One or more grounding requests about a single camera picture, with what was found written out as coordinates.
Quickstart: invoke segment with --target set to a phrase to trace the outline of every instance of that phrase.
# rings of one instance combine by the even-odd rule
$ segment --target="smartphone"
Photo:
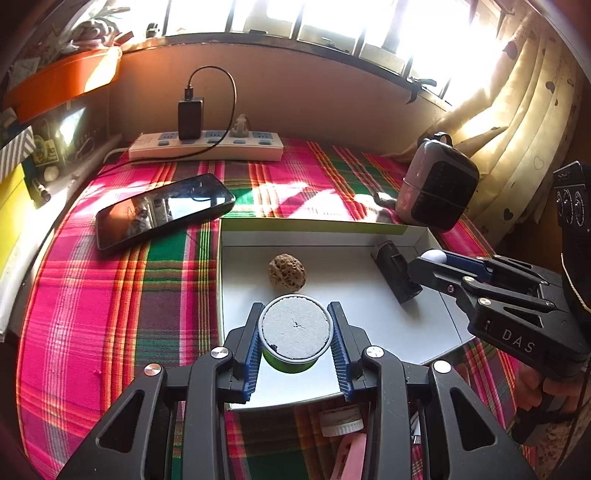
[[[96,214],[96,242],[109,254],[190,223],[219,218],[235,202],[210,173],[175,181],[103,208]]]

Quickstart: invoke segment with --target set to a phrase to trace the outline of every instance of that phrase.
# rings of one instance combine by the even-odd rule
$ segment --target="table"
[[[372,200],[395,196],[406,166],[315,142],[284,140],[279,163],[179,162],[122,167],[80,195],[43,259],[24,320],[17,405],[25,451],[53,479],[86,433],[144,365],[186,365],[217,342],[216,249],[219,222],[140,245],[109,261],[97,257],[94,214],[146,189],[213,173],[236,195],[241,217],[399,222]],[[466,220],[439,235],[465,255],[490,249]],[[470,384],[503,426],[514,415],[517,361],[473,341],[464,359]],[[274,411],[226,413],[236,480],[322,479],[339,438],[324,438],[317,412],[342,400]],[[178,478],[180,432],[174,445]],[[525,449],[530,462],[535,452]],[[413,450],[415,477],[420,447]]]

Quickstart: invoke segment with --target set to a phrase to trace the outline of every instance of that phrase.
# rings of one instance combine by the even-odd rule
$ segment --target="human hand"
[[[538,371],[528,365],[521,364],[515,379],[515,402],[519,408],[529,411],[531,407],[540,405],[543,389],[544,392],[555,397],[566,397],[560,412],[572,413],[576,410],[579,402],[579,395],[583,388],[583,376],[584,373],[581,372],[573,379],[557,382],[550,378],[544,379]],[[591,388],[588,386],[585,392],[585,401],[590,396]]]

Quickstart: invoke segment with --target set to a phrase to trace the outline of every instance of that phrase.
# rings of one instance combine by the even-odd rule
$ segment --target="curtain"
[[[586,81],[558,34],[523,0],[505,17],[498,38],[504,48],[488,84],[420,137],[449,133],[478,167],[480,182],[465,213],[492,246],[532,213],[539,220]],[[416,149],[414,142],[389,156],[407,163]]]

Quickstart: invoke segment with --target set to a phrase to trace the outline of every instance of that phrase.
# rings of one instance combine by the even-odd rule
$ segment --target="window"
[[[231,7],[232,0],[174,0],[166,34],[223,32]]]
[[[289,38],[341,51],[402,77],[433,79],[449,103],[490,76],[504,14],[496,0],[95,0],[79,21],[109,8],[134,41],[159,35],[234,32]]]
[[[232,31],[290,38],[302,4],[302,0],[238,0]]]

